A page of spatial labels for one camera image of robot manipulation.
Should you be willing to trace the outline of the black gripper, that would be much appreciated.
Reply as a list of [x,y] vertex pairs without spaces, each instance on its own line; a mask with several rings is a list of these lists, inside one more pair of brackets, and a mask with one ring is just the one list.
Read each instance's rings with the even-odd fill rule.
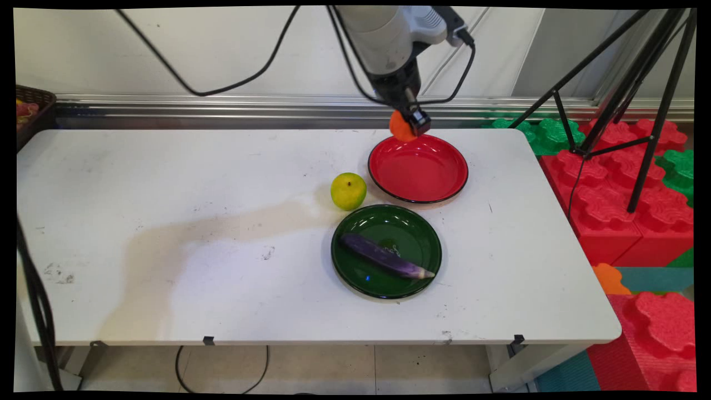
[[414,136],[421,136],[430,130],[429,114],[414,105],[421,88],[416,58],[411,57],[394,72],[385,75],[371,74],[370,84],[375,91],[376,99],[380,99],[401,114],[408,114],[408,124]]

